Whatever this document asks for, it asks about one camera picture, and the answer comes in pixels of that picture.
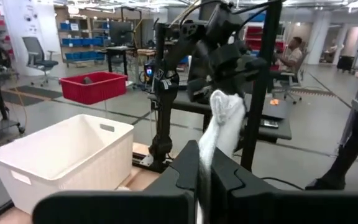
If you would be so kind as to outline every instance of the basket handle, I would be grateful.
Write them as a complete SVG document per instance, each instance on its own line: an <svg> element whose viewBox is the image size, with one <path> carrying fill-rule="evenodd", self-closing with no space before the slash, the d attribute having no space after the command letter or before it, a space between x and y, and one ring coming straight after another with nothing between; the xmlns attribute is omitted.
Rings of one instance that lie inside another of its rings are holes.
<svg viewBox="0 0 358 224"><path fill-rule="evenodd" d="M30 178L26 177L25 175L14 172L13 170L11 170L11 174L12 174L13 178L15 178L16 180L19 180L23 183L31 185Z"/></svg>
<svg viewBox="0 0 358 224"><path fill-rule="evenodd" d="M115 132L115 128L113 126L110 126L110 125L100 124L100 128L105 130L105 131Z"/></svg>

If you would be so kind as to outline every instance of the cable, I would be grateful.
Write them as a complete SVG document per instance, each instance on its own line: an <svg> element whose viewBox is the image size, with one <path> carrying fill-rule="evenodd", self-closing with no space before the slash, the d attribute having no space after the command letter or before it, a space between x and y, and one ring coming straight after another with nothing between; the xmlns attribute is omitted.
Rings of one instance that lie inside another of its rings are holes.
<svg viewBox="0 0 358 224"><path fill-rule="evenodd" d="M280 179L275 178L275 177L263 177L263 178L261 178L261 179L262 179L262 180L275 180L275 181L281 182L281 183L283 183L283 184L287 184L287 185L289 185L289 186L291 186L291 187L294 187L294 188L296 188L296 189L298 189L298 190L304 190L303 188L301 188L301 187L299 187L299 186L297 186L297 185L295 185L295 184L293 184L293 183L289 183L288 181L280 180Z"/></svg>
<svg viewBox="0 0 358 224"><path fill-rule="evenodd" d="M234 38L236 38L237 40L240 39L239 37L239 34L240 34L240 31L242 29L242 27L244 27L249 21L251 21L253 18L257 17L259 14L261 14L262 12L264 12L265 10L267 9L267 6L264 7L263 9L257 11L254 15L250 16L247 20L245 20L241 26L240 26L240 29L236 31L236 33L234 34Z"/></svg>
<svg viewBox="0 0 358 224"><path fill-rule="evenodd" d="M255 5L255 6L251 6L251 7L245 8L245 9L238 10L236 12L233 12L233 14L238 15L238 14L248 12L248 11L251 11L251 10L254 10L254 9L259 9L261 7L269 6L270 4L273 4L273 3L276 3L276 2L282 2L282 0L274 0L274 1L264 2L264 3L261 3L261 4Z"/></svg>
<svg viewBox="0 0 358 224"><path fill-rule="evenodd" d="M185 19L190 15L190 13L192 13L194 10L200 8L201 6L205 6L205 5L211 4L211 3L224 3L224 2L222 2L221 0L212 0L212 1L208 1L208 2L202 2L198 6L191 8L181 19L181 21L179 23L179 29L183 25L183 22L185 21Z"/></svg>

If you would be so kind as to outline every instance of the white towel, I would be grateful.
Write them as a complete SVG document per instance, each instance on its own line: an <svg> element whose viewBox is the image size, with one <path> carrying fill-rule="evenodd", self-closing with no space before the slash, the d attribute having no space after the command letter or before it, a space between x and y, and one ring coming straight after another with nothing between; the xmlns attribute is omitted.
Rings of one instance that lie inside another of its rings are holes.
<svg viewBox="0 0 358 224"><path fill-rule="evenodd" d="M199 224L209 223L211 164L214 150L218 147L225 155L232 158L246 113L242 98L238 95L226 95L220 90L213 92L210 105L213 116L207 130L198 142L200 149L199 201L204 217L197 218Z"/></svg>

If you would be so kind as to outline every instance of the white plastic basket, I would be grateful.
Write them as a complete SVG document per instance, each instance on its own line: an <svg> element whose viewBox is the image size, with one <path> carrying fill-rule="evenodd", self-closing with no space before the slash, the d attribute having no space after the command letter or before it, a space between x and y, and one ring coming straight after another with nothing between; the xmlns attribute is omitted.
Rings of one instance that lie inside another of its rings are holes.
<svg viewBox="0 0 358 224"><path fill-rule="evenodd" d="M74 116L0 147L0 179L29 214L59 190L114 190L131 173L133 128Z"/></svg>

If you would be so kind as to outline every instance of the gray office chair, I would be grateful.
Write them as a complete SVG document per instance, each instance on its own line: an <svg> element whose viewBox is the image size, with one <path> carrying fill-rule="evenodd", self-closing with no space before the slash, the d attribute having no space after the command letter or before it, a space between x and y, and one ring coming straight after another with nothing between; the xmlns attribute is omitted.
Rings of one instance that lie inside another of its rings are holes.
<svg viewBox="0 0 358 224"><path fill-rule="evenodd" d="M47 75L47 71L50 71L54 66L59 64L57 61L52 60L52 54L54 52L48 50L49 58L46 60L44 51L42 50L38 38L23 37L23 41L27 52L29 53L29 61L27 62L27 66L44 72L41 86L44 86L44 84L48 83L48 80L58 80L58 77L50 77Z"/></svg>
<svg viewBox="0 0 358 224"><path fill-rule="evenodd" d="M292 93L293 88L302 88L302 81L303 81L303 75L305 73L305 69L302 68L303 61L305 60L306 56L309 54L309 52L306 52L302 55L302 57L297 61L295 65L295 73L291 72L282 72L281 75L288 75L288 81L279 81L279 84L284 89L284 99L287 97L290 97L293 100L293 104L296 104L298 101L302 100L302 97L300 95L297 95L295 93Z"/></svg>

